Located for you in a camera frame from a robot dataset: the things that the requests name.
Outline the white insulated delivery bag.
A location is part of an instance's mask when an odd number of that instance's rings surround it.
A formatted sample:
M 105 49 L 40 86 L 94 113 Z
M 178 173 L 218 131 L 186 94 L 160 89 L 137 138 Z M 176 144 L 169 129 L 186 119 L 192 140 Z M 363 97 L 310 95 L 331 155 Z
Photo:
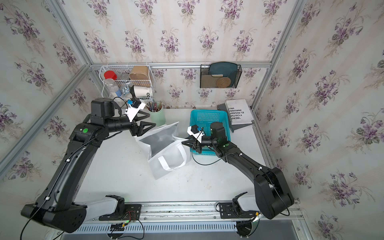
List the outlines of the white insulated delivery bag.
M 178 137 L 178 123 L 163 125 L 136 137 L 138 145 L 148 157 L 148 164 L 156 180 L 185 166 L 191 160 L 190 148 Z

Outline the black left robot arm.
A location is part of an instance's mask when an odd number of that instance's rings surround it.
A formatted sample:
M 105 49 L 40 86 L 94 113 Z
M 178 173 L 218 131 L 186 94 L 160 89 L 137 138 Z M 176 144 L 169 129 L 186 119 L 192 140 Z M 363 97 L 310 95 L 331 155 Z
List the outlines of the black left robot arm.
M 114 99 L 93 100 L 91 113 L 71 133 L 66 153 L 50 183 L 34 203 L 24 205 L 21 215 L 65 233 L 73 233 L 83 222 L 98 217 L 124 217 L 123 197 L 107 195 L 83 204 L 74 200 L 103 141 L 123 131 L 140 137 L 155 127 L 154 123 L 145 122 L 150 116 L 143 112 L 145 106 L 136 97 L 127 101 L 125 111 Z

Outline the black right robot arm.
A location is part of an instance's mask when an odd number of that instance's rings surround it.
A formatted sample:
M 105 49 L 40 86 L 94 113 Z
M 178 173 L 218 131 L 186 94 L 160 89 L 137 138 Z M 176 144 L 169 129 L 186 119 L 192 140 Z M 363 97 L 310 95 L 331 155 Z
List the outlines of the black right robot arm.
M 263 166 L 244 154 L 227 138 L 222 123 L 211 123 L 209 130 L 210 135 L 206 136 L 203 128 L 197 125 L 188 127 L 189 137 L 182 144 L 198 154 L 202 153 L 204 147 L 209 148 L 219 159 L 249 178 L 254 184 L 257 209 L 267 219 L 271 220 L 288 211 L 295 201 L 283 172 L 279 168 Z

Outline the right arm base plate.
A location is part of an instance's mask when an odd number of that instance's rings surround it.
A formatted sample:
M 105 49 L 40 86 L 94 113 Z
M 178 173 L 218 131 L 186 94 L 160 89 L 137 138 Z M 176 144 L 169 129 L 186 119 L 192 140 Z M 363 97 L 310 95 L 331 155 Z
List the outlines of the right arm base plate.
M 240 206 L 232 202 L 218 202 L 215 210 L 221 219 L 252 219 L 258 211 L 244 211 Z

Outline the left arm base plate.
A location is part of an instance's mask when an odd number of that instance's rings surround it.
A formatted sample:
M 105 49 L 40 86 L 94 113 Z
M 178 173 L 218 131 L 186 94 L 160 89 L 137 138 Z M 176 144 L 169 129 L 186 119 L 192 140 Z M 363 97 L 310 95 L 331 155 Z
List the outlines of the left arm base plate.
M 99 217 L 99 221 L 128 221 L 139 219 L 142 210 L 141 204 L 125 204 L 117 207 L 116 211 L 109 215 Z

